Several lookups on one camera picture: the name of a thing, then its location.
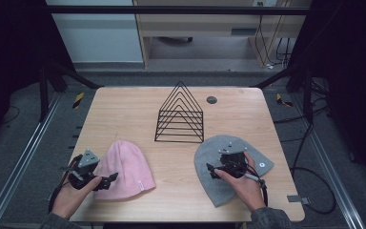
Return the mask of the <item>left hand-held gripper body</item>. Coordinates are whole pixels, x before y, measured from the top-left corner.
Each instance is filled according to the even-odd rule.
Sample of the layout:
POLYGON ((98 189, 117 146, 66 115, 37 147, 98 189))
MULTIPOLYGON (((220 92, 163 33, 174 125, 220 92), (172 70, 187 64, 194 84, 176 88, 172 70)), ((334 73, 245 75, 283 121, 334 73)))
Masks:
POLYGON ((67 167, 62 168, 65 174, 60 185, 70 183, 73 188, 82 189, 95 178, 93 171, 99 161, 100 159, 90 149, 87 149, 84 154, 76 156, 67 167))

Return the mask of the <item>black horizontal frame bar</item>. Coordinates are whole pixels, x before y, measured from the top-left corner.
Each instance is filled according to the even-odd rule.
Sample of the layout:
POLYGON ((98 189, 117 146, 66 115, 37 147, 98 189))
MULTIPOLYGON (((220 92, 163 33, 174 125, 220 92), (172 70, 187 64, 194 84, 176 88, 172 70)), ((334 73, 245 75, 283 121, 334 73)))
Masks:
POLYGON ((59 6, 45 7, 51 13, 94 14, 228 14, 228 15, 307 15, 309 8, 196 7, 196 6, 59 6))

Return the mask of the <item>yellow black tape strip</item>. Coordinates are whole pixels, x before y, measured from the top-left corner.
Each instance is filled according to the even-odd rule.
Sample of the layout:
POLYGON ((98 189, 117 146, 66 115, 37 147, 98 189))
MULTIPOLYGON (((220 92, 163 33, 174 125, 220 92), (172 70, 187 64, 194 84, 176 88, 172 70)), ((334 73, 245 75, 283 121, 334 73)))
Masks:
POLYGON ((82 98, 84 97, 84 94, 85 94, 85 93, 79 93, 79 94, 76 96, 76 98, 75 98, 75 100, 74 100, 74 102, 73 102, 73 104, 72 104, 72 108, 73 108, 73 109, 77 109, 77 108, 79 107, 80 102, 81 102, 82 98))

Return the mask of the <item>grey beanie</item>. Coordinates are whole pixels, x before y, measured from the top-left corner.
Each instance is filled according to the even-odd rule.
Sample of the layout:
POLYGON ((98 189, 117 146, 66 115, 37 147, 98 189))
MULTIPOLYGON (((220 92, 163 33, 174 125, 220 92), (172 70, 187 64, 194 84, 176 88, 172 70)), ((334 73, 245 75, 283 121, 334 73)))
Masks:
POLYGON ((194 166, 201 185, 215 207, 231 200, 234 197, 234 189, 220 179, 212 179, 206 163, 218 169, 221 165, 218 150, 225 148, 230 142, 242 143, 247 147, 247 152, 244 154, 248 163, 248 172, 245 174, 247 177, 252 177, 253 180, 261 179, 275 165, 254 146, 237 136, 216 135, 205 140, 195 152, 194 166))

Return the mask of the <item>black wire rack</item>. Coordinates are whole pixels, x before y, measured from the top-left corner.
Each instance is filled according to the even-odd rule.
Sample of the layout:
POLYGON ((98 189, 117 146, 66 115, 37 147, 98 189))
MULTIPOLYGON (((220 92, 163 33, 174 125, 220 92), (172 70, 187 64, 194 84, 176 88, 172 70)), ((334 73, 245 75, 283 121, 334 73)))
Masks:
POLYGON ((154 140, 177 143, 204 141, 203 110, 182 81, 174 86, 158 110, 154 140))

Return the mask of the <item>pink beanie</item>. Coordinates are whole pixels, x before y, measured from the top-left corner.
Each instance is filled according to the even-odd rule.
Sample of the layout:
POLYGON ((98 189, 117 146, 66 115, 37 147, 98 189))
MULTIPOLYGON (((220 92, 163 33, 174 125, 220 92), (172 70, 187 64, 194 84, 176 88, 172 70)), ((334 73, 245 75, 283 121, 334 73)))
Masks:
POLYGON ((97 174, 109 177, 117 173, 117 179, 108 190, 97 191, 100 200, 132 198, 156 187, 150 166, 141 150, 126 140, 117 140, 98 164, 97 174))

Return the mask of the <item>person's right hand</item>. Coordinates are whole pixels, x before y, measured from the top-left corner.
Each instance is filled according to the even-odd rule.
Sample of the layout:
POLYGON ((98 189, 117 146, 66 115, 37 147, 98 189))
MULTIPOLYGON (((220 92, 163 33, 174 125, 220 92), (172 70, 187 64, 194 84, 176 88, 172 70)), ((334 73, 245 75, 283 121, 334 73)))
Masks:
POLYGON ((266 206, 258 181, 247 177, 235 178, 225 171, 218 169, 215 169, 214 171, 220 178, 233 187, 237 196, 244 202, 252 213, 257 209, 264 208, 266 206))

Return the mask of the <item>person's left hand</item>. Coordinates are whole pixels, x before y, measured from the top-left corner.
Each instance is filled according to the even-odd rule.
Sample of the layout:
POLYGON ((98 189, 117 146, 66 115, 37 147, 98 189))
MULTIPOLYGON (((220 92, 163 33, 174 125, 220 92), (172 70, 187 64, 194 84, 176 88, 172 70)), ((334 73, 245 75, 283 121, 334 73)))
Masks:
POLYGON ((101 180, 102 177, 95 177, 82 189, 75 189, 66 179, 53 202, 51 212, 63 219, 70 219, 86 196, 99 185, 101 180))

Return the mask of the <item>white cabinet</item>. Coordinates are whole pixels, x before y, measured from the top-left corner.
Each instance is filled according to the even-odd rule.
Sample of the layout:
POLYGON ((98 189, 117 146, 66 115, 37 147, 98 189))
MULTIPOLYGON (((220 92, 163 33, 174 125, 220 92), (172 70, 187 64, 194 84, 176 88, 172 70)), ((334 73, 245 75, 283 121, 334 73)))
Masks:
POLYGON ((143 62, 133 14, 54 13, 73 63, 143 62))

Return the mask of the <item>aluminium rail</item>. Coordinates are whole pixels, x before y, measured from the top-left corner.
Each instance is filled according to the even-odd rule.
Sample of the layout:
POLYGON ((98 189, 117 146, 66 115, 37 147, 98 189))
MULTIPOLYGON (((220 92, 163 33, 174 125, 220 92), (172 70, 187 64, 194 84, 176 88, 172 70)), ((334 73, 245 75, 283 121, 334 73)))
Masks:
POLYGON ((50 125, 62 96, 63 95, 61 93, 53 94, 46 116, 38 123, 21 156, 16 160, 16 164, 0 192, 0 219, 9 205, 23 175, 25 174, 41 139, 50 125))
POLYGON ((312 146, 312 151, 315 155, 317 164, 323 173, 324 180, 330 187, 330 190, 334 194, 336 208, 340 210, 343 218, 345 219, 349 229, 366 229, 365 224, 354 205, 352 198, 344 184, 341 177, 330 160, 327 150, 323 145, 322 140, 315 127, 317 126, 317 118, 320 115, 326 114, 328 112, 327 108, 323 106, 315 107, 311 105, 312 116, 308 120, 303 120, 302 124, 307 130, 307 139, 312 146))

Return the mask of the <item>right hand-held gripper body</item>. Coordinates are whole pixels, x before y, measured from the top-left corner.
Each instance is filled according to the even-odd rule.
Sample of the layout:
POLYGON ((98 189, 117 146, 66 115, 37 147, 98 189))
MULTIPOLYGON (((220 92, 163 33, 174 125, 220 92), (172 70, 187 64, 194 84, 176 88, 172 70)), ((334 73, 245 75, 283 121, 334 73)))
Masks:
POLYGON ((219 149, 220 163, 218 170, 222 170, 232 177, 240 178, 248 172, 248 163, 244 154, 247 147, 242 143, 230 142, 225 148, 219 149))

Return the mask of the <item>black curtain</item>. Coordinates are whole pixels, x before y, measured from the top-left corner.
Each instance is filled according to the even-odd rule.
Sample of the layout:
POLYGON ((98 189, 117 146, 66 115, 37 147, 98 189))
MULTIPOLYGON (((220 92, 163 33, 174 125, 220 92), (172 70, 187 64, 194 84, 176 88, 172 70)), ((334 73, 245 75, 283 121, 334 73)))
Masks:
POLYGON ((329 82, 329 103, 366 165, 366 0, 312 0, 292 54, 329 82))
POLYGON ((0 125, 10 96, 39 81, 43 64, 72 69, 71 57, 46 0, 0 0, 0 125))

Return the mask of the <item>grey metal bracket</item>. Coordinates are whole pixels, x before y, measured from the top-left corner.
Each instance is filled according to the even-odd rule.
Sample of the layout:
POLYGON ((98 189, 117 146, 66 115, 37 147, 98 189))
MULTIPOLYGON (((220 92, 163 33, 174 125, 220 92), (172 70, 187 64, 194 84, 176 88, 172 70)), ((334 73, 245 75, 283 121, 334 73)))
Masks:
POLYGON ((299 195, 288 195, 287 200, 289 202, 300 202, 302 205, 309 205, 311 203, 308 198, 299 195))

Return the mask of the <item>yellow-handled tool right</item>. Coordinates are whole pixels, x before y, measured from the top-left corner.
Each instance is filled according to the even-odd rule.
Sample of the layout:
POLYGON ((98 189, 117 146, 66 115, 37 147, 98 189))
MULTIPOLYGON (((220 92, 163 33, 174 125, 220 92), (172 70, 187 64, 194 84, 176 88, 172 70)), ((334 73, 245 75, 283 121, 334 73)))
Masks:
POLYGON ((293 107, 294 106, 294 104, 292 102, 284 101, 282 99, 281 94, 276 94, 276 102, 277 102, 277 104, 281 104, 281 105, 284 105, 286 107, 293 107))

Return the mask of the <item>black frame strut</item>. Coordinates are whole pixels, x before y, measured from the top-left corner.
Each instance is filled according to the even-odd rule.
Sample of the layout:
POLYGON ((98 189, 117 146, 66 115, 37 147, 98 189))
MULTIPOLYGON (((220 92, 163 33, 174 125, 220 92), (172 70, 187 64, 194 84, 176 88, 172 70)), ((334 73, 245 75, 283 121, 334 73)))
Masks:
POLYGON ((307 121, 313 123, 313 103, 312 98, 312 70, 309 67, 301 67, 293 65, 287 69, 276 73, 266 80, 254 85, 255 88, 264 89, 273 84, 277 80, 289 76, 290 80, 287 83, 286 89, 288 93, 297 92, 300 87, 303 87, 303 104, 302 111, 307 121))
POLYGON ((51 83, 56 92, 64 92, 68 87, 63 78, 64 75, 69 76, 90 89, 101 88, 101 85, 91 82, 78 74, 75 70, 66 68, 57 62, 47 62, 43 64, 39 70, 40 122, 42 122, 49 113, 48 83, 51 83))

